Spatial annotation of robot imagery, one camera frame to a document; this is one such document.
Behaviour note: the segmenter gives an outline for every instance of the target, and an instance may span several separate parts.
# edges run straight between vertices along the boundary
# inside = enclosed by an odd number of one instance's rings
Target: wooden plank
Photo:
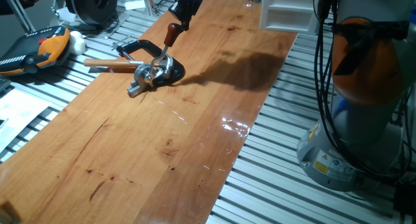
[[[183,80],[132,99],[132,74],[102,73],[0,165],[0,198],[21,223],[205,223],[296,36],[260,13],[204,0],[168,50]],[[175,21],[140,38],[162,46]]]

